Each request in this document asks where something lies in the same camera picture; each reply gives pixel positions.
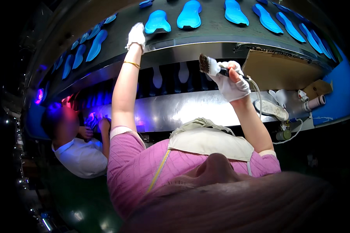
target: white sneaker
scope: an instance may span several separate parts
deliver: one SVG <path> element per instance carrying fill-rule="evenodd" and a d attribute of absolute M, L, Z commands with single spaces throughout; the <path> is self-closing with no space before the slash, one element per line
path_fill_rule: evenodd
<path fill-rule="evenodd" d="M 259 100 L 254 101 L 254 107 L 258 112 L 261 110 L 261 103 L 259 102 Z M 270 100 L 262 100 L 262 114 L 275 116 L 282 122 L 289 119 L 289 113 L 279 105 L 276 105 L 273 102 L 271 102 Z"/>

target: pink sleeve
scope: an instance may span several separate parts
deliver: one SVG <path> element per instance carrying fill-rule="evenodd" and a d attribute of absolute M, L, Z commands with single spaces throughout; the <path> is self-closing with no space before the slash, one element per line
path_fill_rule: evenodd
<path fill-rule="evenodd" d="M 274 155 L 260 156 L 255 151 L 250 159 L 250 168 L 253 177 L 262 177 L 267 174 L 281 172 L 279 160 Z"/>
<path fill-rule="evenodd" d="M 143 150 L 145 148 L 140 140 L 131 133 L 127 132 L 114 136 L 110 141 L 108 174 L 121 168 Z"/>

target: person's hair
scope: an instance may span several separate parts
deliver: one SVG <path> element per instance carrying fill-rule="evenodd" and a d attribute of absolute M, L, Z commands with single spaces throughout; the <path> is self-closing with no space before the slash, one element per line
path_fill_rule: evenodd
<path fill-rule="evenodd" d="M 41 127 L 51 140 L 56 138 L 55 130 L 62 120 L 61 107 L 60 103 L 52 103 L 47 107 L 41 118 Z"/>

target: purple light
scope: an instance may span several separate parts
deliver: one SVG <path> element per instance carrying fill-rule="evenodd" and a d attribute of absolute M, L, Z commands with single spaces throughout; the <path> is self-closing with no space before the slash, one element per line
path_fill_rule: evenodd
<path fill-rule="evenodd" d="M 37 97 L 35 99 L 35 104 L 39 105 L 43 100 L 43 96 L 44 96 L 44 89 L 39 89 Z"/>

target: worker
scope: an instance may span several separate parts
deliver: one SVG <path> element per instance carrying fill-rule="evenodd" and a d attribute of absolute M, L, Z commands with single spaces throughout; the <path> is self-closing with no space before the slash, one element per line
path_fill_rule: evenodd
<path fill-rule="evenodd" d="M 109 157 L 110 123 L 106 118 L 99 121 L 102 143 L 92 138 L 91 128 L 79 126 L 76 112 L 60 103 L 47 107 L 42 115 L 41 126 L 52 140 L 52 150 L 57 159 L 71 173 L 80 178 L 94 178 L 106 174 Z"/>
<path fill-rule="evenodd" d="M 170 139 L 145 148 L 134 119 L 145 52 L 143 30 L 143 24 L 137 23 L 128 35 L 128 52 L 112 96 L 107 185 L 113 206 L 126 220 L 121 230 L 235 232 L 295 227 L 295 220 L 303 220 L 304 209 L 330 192 L 329 185 L 297 173 L 280 173 L 271 137 L 252 105 L 238 63 L 227 64 L 229 78 L 219 90 L 235 110 L 246 139 L 199 118 L 175 130 Z M 199 127 L 203 124 L 210 127 Z M 226 151 L 230 144 L 232 151 Z M 303 209 L 293 208 L 287 214 L 281 208 L 285 205 L 303 205 Z M 272 214 L 275 211 L 280 221 Z"/>

